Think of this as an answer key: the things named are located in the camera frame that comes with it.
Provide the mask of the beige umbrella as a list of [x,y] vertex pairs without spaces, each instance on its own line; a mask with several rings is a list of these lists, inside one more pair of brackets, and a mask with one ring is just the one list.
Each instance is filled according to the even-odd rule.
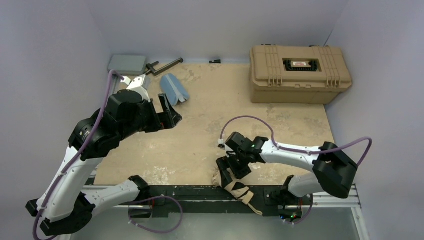
[[256,209],[251,203],[255,194],[247,185],[245,185],[241,180],[237,179],[229,168],[226,170],[226,172],[229,173],[229,179],[225,178],[224,173],[218,170],[212,176],[212,184],[216,187],[221,187],[222,189],[226,190],[237,201],[242,202],[244,205],[248,206],[255,214],[262,216],[263,212]]

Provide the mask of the light blue umbrella case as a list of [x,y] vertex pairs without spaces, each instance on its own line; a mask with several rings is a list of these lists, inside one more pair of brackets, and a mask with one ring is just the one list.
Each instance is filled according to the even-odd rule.
[[178,103],[184,103],[190,99],[187,90],[180,80],[171,73],[163,75],[159,85],[172,106],[176,106]]

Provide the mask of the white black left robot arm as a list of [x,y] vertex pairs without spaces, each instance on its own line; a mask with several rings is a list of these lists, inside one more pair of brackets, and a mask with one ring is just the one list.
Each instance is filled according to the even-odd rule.
[[76,125],[62,164],[47,191],[25,206],[35,217],[35,239],[38,239],[38,230],[49,240],[74,234],[93,217],[121,204],[155,202],[150,186],[138,175],[96,193],[82,190],[94,169],[123,140],[136,133],[173,129],[182,120],[165,94],[158,97],[162,112],[156,112],[153,101],[138,92],[120,90],[109,96],[90,118]]

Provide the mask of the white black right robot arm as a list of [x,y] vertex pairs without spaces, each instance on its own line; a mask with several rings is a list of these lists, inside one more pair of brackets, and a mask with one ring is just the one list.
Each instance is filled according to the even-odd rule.
[[328,141],[322,146],[297,146],[261,136],[250,140],[233,132],[223,147],[225,156],[216,160],[215,182],[246,204],[253,195],[241,179],[252,172],[249,165],[253,163],[289,165],[308,171],[286,179],[282,192],[294,198],[326,192],[346,199],[358,170],[358,165],[349,156]]

